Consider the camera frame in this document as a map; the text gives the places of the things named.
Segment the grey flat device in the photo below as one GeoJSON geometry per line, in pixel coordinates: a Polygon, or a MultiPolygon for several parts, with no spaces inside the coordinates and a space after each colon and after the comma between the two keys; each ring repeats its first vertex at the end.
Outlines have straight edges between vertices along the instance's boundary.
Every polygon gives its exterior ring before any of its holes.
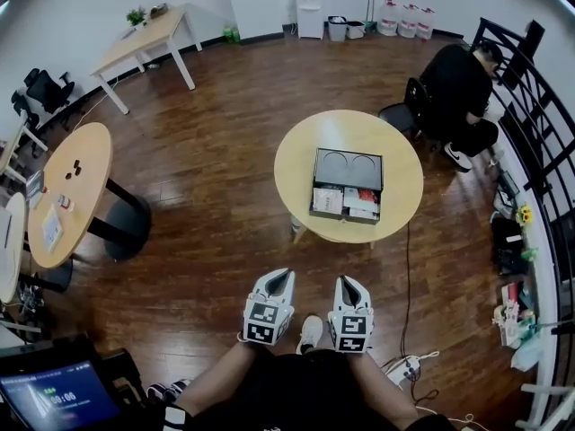
{"type": "Polygon", "coordinates": [[[26,181],[26,201],[30,209],[34,209],[39,203],[44,192],[44,171],[35,172],[26,181]]]}

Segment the white booklet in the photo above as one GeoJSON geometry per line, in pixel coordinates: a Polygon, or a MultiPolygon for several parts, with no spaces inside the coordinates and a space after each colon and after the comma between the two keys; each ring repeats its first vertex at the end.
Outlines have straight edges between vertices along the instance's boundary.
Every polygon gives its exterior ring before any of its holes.
{"type": "Polygon", "coordinates": [[[48,253],[51,253],[63,235],[63,226],[54,205],[49,209],[41,223],[44,244],[48,253]]]}

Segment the teal plastic bag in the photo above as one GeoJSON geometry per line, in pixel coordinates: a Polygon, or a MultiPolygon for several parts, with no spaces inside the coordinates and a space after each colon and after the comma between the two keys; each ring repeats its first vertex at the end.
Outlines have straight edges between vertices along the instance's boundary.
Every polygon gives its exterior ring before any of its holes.
{"type": "Polygon", "coordinates": [[[520,372],[526,372],[538,364],[542,352],[542,330],[534,326],[529,336],[521,341],[511,358],[510,366],[520,372]]]}

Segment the white power strip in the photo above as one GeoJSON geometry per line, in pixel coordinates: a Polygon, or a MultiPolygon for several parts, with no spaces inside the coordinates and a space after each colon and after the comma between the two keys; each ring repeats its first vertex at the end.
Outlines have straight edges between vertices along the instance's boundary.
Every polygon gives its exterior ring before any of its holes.
{"type": "Polygon", "coordinates": [[[403,383],[412,382],[420,373],[420,358],[418,356],[410,355],[402,358],[400,361],[392,365],[385,375],[399,388],[402,388],[403,383]]]}

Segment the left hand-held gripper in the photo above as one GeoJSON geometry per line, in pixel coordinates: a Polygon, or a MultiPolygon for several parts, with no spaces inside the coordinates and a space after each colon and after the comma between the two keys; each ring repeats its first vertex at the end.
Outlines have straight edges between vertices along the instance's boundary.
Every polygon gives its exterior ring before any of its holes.
{"type": "Polygon", "coordinates": [[[291,305],[296,272],[279,268],[260,277],[243,310],[242,342],[275,346],[288,329],[295,313],[291,305]]]}

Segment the grey trash bin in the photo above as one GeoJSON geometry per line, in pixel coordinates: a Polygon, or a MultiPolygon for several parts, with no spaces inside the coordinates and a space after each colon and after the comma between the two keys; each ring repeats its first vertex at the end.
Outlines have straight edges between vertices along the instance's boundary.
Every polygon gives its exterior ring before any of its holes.
{"type": "Polygon", "coordinates": [[[328,17],[328,32],[330,41],[343,42],[346,39],[348,22],[344,16],[328,17]]]}

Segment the person's white shoe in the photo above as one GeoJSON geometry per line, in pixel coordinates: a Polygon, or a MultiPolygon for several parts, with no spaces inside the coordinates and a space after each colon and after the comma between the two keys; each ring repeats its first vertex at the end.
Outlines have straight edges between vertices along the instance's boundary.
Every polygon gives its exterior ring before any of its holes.
{"type": "Polygon", "coordinates": [[[301,328],[296,353],[304,355],[318,346],[323,335],[323,320],[316,314],[308,315],[301,328]]]}

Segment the white card packet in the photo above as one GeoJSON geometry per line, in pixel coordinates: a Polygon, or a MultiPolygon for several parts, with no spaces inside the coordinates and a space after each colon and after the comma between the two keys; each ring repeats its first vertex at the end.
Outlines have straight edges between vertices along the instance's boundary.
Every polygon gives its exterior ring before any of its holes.
{"type": "Polygon", "coordinates": [[[380,213],[379,200],[377,204],[361,201],[358,198],[358,188],[345,187],[343,191],[343,206],[349,210],[350,216],[376,219],[380,213]]]}

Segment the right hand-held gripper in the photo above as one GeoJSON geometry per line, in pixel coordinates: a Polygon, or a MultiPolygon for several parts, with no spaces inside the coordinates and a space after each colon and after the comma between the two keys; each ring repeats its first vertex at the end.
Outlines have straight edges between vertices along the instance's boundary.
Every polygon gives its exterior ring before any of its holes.
{"type": "Polygon", "coordinates": [[[336,279],[333,311],[328,313],[328,329],[336,352],[361,354],[367,351],[375,327],[374,311],[370,306],[370,293],[356,279],[346,275],[336,279]]]}

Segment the tablet screen with timer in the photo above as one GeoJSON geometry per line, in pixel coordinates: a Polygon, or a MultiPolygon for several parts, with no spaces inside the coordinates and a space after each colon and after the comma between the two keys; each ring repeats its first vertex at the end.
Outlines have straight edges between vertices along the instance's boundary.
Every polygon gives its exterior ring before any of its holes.
{"type": "Polygon", "coordinates": [[[74,431],[120,415],[89,361],[33,374],[0,376],[0,394],[31,431],[74,431]]]}

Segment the black office chair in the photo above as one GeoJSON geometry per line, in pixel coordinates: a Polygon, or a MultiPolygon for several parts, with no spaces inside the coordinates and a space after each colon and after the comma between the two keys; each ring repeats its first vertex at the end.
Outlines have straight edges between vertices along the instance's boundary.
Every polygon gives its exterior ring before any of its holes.
{"type": "Polygon", "coordinates": [[[70,96],[75,89],[75,82],[69,81],[68,72],[63,73],[59,79],[64,85],[56,83],[46,70],[33,68],[24,78],[26,86],[25,94],[15,91],[11,97],[11,103],[18,116],[26,113],[26,123],[29,128],[37,129],[40,116],[31,110],[27,98],[38,101],[45,112],[54,115],[60,109],[65,109],[70,104],[70,96]]]}

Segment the black box of white packets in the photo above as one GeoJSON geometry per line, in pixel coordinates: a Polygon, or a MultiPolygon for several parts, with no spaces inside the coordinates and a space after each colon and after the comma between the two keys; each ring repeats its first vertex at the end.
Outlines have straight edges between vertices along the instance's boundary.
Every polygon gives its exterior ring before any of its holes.
{"type": "MultiPolygon", "coordinates": [[[[329,185],[329,186],[321,186],[321,187],[314,187],[314,188],[340,189],[343,192],[345,187],[329,185]]],[[[309,214],[311,216],[329,218],[332,220],[337,220],[337,221],[342,221],[342,222],[353,222],[353,223],[358,223],[358,224],[377,224],[380,221],[380,214],[381,214],[381,192],[377,191],[377,190],[373,190],[373,191],[376,193],[376,196],[377,196],[377,198],[379,200],[379,204],[380,204],[380,213],[379,213],[378,218],[376,218],[376,219],[366,219],[363,217],[350,216],[349,210],[346,207],[342,208],[340,215],[331,215],[331,214],[325,214],[325,213],[313,211],[313,207],[312,207],[313,191],[312,191],[312,198],[311,198],[311,202],[310,202],[309,214]]]]}

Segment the white water dispenser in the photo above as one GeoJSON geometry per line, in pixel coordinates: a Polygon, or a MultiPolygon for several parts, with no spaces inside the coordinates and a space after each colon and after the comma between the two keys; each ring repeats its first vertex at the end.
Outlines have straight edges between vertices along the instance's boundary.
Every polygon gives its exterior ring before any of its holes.
{"type": "Polygon", "coordinates": [[[324,34],[323,0],[296,0],[297,35],[300,39],[319,39],[324,34]]]}

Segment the black framed picture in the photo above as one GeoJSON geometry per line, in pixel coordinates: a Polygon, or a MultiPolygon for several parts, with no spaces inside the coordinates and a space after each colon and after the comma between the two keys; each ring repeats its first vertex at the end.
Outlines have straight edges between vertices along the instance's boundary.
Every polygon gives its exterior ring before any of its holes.
{"type": "Polygon", "coordinates": [[[493,199],[495,210],[507,219],[516,215],[518,210],[518,186],[507,171],[502,171],[497,177],[497,187],[493,199]]]}

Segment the person's left forearm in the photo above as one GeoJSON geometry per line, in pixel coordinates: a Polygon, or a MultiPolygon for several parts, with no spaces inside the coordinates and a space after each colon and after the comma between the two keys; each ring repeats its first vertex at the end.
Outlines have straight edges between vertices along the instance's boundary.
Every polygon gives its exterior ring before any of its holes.
{"type": "Polygon", "coordinates": [[[249,373],[258,351],[251,344],[237,342],[214,365],[195,378],[175,401],[191,416],[229,400],[249,373]]]}

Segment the desk with white legs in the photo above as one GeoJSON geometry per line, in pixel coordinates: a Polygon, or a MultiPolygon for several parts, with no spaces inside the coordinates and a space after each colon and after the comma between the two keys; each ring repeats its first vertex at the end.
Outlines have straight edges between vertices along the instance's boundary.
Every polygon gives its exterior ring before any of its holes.
{"type": "Polygon", "coordinates": [[[26,122],[28,120],[28,114],[26,111],[22,112],[21,119],[21,124],[15,134],[7,141],[4,141],[3,146],[0,146],[0,175],[5,174],[13,180],[26,184],[26,178],[11,166],[11,161],[17,159],[16,151],[20,146],[19,142],[22,135],[26,135],[45,153],[49,151],[49,148],[27,128],[26,122]]]}

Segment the flower bouquet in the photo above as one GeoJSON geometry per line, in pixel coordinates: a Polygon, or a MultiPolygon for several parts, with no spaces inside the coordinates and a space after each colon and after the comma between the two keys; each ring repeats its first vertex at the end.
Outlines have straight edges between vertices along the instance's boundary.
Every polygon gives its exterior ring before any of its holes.
{"type": "Polygon", "coordinates": [[[519,349],[536,332],[535,312],[531,309],[521,310],[513,300],[494,309],[492,324],[500,329],[501,345],[513,349],[519,349]]]}

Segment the clear water jug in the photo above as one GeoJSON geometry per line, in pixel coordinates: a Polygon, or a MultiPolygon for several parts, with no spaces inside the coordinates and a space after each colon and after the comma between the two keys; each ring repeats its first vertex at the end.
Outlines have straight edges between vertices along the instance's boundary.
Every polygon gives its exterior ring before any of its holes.
{"type": "Polygon", "coordinates": [[[397,35],[400,21],[399,6],[393,0],[384,0],[380,7],[377,21],[377,31],[387,37],[397,35]]]}
{"type": "Polygon", "coordinates": [[[416,36],[421,40],[430,40],[434,30],[435,11],[431,8],[421,8],[418,12],[416,36]]]}
{"type": "Polygon", "coordinates": [[[419,7],[415,4],[405,4],[401,8],[397,33],[406,39],[413,39],[417,33],[419,7]]]}

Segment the person's right forearm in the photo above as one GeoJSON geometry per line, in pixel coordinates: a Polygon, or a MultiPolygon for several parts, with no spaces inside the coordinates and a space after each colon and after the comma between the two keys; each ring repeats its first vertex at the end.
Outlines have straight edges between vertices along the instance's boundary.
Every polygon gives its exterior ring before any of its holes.
{"type": "Polygon", "coordinates": [[[405,431],[420,418],[413,402],[382,372],[371,355],[347,354],[346,358],[371,409],[385,417],[400,431],[405,431]]]}

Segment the rectangular wooden table white legs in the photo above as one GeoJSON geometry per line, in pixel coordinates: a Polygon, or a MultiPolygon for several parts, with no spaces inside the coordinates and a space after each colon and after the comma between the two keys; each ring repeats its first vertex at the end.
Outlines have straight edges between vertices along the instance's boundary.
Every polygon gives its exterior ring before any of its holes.
{"type": "Polygon", "coordinates": [[[123,115],[129,114],[129,109],[104,79],[103,73],[132,57],[137,61],[139,71],[143,73],[145,69],[140,61],[139,55],[150,48],[165,45],[172,55],[176,66],[179,68],[181,76],[188,88],[191,91],[196,88],[191,74],[174,41],[174,34],[182,23],[186,25],[197,51],[201,51],[201,42],[194,30],[187,8],[185,5],[179,5],[151,20],[142,30],[136,31],[133,35],[115,42],[106,51],[99,65],[92,71],[91,77],[97,81],[123,115]]]}

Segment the green potted plant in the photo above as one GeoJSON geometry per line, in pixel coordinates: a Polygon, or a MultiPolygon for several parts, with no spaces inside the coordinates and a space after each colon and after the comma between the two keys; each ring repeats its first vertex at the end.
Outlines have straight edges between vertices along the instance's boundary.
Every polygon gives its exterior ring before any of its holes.
{"type": "Polygon", "coordinates": [[[126,19],[132,28],[141,31],[146,24],[146,9],[142,6],[131,9],[126,14],[126,19]]]}

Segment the red book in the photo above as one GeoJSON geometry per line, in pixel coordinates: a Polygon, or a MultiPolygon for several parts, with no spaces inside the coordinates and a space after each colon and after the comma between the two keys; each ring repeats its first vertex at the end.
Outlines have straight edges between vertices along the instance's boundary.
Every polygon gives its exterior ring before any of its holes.
{"type": "Polygon", "coordinates": [[[503,305],[507,305],[509,302],[520,303],[520,292],[522,291],[523,283],[510,282],[501,288],[501,301],[503,305]]]}

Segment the black metal railing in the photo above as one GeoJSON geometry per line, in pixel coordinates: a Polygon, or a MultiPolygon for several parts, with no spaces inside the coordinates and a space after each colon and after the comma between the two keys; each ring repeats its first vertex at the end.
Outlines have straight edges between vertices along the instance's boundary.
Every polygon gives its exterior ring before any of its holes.
{"type": "Polygon", "coordinates": [[[481,18],[472,44],[490,41],[503,61],[487,117],[501,129],[499,166],[515,182],[534,278],[542,349],[540,386],[575,386],[575,118],[535,65],[544,29],[519,35],[481,18]]]}

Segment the white paper packet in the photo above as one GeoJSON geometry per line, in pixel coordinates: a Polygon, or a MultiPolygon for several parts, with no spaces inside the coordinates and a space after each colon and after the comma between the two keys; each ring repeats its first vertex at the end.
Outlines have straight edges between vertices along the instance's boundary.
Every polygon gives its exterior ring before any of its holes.
{"type": "Polygon", "coordinates": [[[343,192],[340,189],[313,188],[313,211],[325,214],[341,214],[343,192]]]}

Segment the round wooden table black base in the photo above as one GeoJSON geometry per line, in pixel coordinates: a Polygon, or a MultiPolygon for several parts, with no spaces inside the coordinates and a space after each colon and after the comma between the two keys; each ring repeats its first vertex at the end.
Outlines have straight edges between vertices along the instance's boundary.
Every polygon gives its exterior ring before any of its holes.
{"type": "Polygon", "coordinates": [[[57,268],[72,258],[87,233],[105,241],[107,253],[115,260],[136,256],[144,247],[151,229],[151,210],[146,200],[123,189],[111,178],[111,132],[99,122],[88,123],[66,137],[46,162],[46,192],[28,214],[31,254],[43,268],[57,268]],[[75,160],[82,170],[75,174],[75,160]],[[65,176],[72,173],[70,180],[65,176]],[[71,198],[74,210],[58,205],[60,194],[71,198]],[[41,223],[54,205],[63,226],[63,235],[48,253],[41,223]]]}

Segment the person's black shirt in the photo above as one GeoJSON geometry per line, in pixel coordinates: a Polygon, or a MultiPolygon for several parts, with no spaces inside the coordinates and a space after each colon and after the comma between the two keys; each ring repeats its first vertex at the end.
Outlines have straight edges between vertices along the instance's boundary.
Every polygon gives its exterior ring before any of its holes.
{"type": "MultiPolygon", "coordinates": [[[[186,412],[188,431],[400,431],[367,405],[346,355],[320,349],[275,356],[256,349],[229,400],[196,416],[186,412]]],[[[441,414],[419,415],[405,431],[456,431],[441,414]]]]}

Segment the black bag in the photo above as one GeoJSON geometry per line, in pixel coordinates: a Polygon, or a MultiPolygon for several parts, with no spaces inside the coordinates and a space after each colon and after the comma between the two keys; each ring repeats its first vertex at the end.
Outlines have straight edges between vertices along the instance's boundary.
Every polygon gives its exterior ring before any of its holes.
{"type": "Polygon", "coordinates": [[[518,222],[496,215],[491,219],[492,258],[500,276],[526,275],[528,262],[522,258],[524,241],[518,222]]]}

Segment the round white table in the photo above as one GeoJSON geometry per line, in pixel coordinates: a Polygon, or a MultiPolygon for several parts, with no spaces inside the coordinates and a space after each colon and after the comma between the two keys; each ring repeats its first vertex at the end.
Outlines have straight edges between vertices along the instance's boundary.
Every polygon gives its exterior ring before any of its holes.
{"type": "Polygon", "coordinates": [[[0,228],[0,302],[10,303],[19,280],[24,233],[26,230],[26,200],[15,193],[5,209],[11,215],[10,224],[0,228]]]}

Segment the round light wooden table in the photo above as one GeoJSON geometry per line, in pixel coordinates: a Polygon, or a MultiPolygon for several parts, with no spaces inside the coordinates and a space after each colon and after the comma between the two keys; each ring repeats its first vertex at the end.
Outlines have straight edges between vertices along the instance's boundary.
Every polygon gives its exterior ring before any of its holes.
{"type": "Polygon", "coordinates": [[[274,177],[281,200],[301,227],[331,242],[375,242],[396,233],[416,213],[423,193],[420,159],[408,139],[376,116],[355,110],[328,110],[293,126],[276,152],[274,177]],[[316,149],[328,148],[383,159],[381,220],[360,224],[309,214],[316,149]]]}

